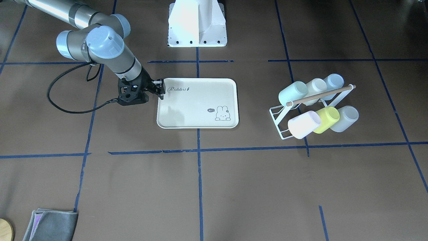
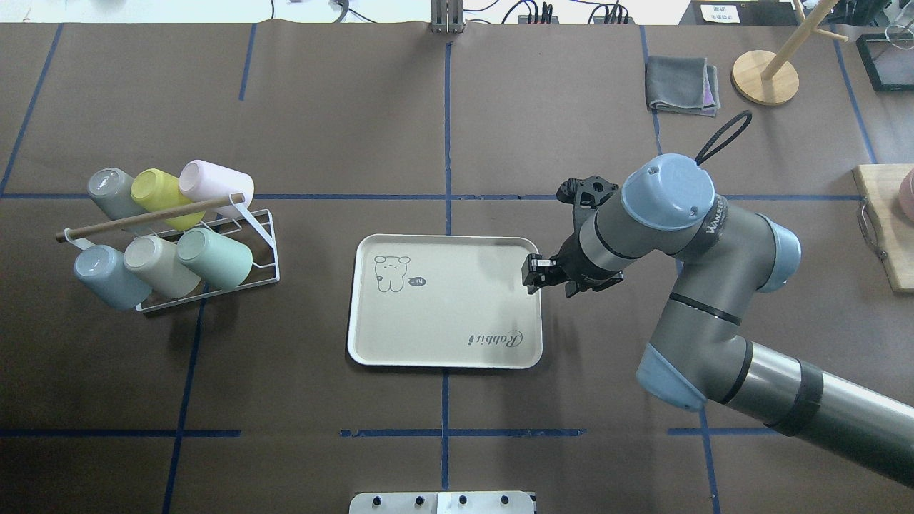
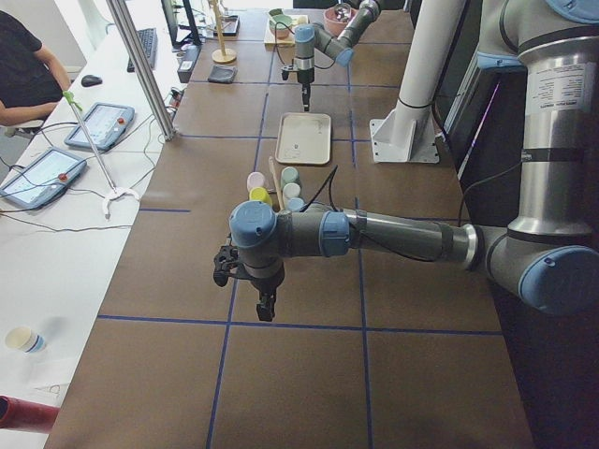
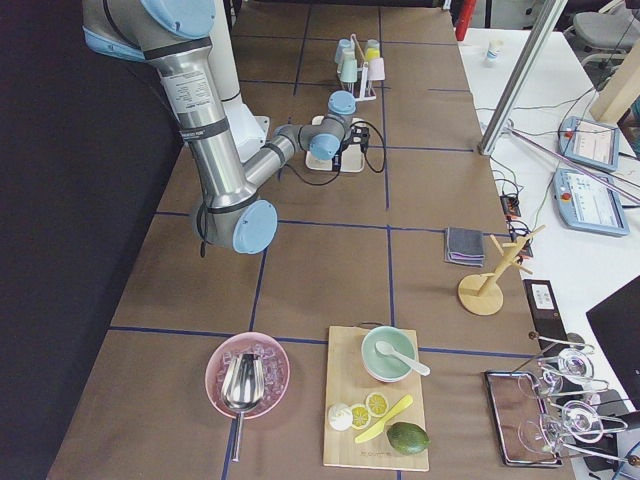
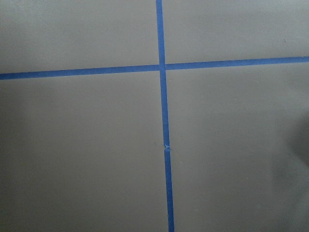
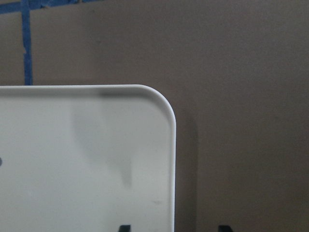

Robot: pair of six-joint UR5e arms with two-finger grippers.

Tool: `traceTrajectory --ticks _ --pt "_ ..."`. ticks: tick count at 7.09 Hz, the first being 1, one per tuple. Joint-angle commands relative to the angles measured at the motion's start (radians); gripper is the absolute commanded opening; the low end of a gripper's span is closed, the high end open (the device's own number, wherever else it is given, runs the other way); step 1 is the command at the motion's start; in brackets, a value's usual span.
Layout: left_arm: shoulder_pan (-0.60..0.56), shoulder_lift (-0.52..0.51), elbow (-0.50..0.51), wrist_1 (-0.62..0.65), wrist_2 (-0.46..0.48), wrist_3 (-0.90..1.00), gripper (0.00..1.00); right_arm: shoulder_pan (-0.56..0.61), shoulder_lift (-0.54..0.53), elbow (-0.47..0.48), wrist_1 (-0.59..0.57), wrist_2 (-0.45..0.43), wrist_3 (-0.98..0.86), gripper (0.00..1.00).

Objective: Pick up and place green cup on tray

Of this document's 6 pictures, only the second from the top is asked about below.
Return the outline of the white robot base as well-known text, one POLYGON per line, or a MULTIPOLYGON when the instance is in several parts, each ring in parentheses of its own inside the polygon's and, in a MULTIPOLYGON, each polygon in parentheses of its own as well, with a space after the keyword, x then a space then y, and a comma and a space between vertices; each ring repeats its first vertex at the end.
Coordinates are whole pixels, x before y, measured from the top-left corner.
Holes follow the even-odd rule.
POLYGON ((536 495, 521 490, 363 492, 349 513, 536 513, 536 495))

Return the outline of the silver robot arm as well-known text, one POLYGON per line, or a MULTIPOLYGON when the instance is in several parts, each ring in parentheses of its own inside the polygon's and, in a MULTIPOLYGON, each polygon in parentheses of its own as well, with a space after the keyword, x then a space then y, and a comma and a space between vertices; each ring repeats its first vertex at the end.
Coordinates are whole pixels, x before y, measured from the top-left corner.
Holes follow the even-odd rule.
POLYGON ((557 199, 573 208, 574 232, 556 255, 526 257, 529 293, 558 284, 566 296, 605 290, 652 251, 683 264, 636 372, 644 390, 689 412, 715 401, 912 485, 910 406, 738 334, 752 296, 798 269, 793 232, 732 206, 678 153, 654 157, 621 185, 568 179, 557 199))

